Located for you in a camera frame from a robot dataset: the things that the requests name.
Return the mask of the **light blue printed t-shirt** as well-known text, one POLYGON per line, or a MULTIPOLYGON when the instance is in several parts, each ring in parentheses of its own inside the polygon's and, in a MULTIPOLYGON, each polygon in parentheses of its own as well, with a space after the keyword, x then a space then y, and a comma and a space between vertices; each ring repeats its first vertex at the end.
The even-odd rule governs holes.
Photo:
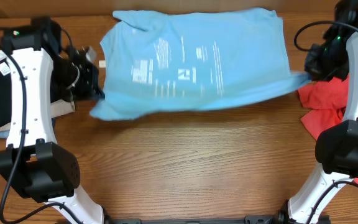
POLYGON ((94 118, 235 108, 286 95, 311 80, 290 70, 283 20, 275 11, 113 16, 117 24, 100 43, 105 97, 91 110, 94 118))

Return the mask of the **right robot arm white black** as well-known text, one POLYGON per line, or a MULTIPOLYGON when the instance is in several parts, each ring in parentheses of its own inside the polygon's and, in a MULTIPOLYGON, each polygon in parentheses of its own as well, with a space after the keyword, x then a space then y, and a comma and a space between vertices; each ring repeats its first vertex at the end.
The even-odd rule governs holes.
POLYGON ((316 142, 318 163, 298 193, 268 223, 330 223, 322 211, 358 177, 358 0, 339 1, 324 43, 307 50, 305 71, 315 80, 349 80, 342 123, 323 131, 316 142))

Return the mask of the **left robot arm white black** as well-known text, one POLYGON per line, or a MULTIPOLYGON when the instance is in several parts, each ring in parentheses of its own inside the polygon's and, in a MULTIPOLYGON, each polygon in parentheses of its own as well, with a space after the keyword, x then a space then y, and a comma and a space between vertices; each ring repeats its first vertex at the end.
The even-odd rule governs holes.
POLYGON ((51 97, 65 101, 101 100, 96 54, 62 45, 65 30, 49 17, 27 26, 2 29, 0 49, 11 71, 11 127, 0 151, 6 190, 52 207, 70 223, 111 223, 80 184, 76 157, 57 143, 51 97))

